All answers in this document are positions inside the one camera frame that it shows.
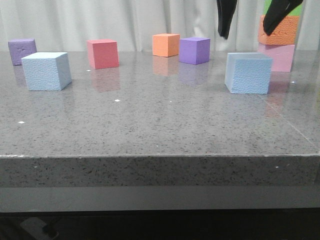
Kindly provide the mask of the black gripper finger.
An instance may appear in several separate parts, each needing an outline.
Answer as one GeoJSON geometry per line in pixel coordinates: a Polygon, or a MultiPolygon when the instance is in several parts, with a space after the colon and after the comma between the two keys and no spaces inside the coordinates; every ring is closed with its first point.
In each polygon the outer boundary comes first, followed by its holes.
{"type": "Polygon", "coordinates": [[[236,10],[237,0],[217,0],[218,33],[225,40],[228,39],[232,19],[236,10]]]}
{"type": "Polygon", "coordinates": [[[263,20],[263,30],[270,36],[281,21],[303,0],[272,0],[263,20]]]}

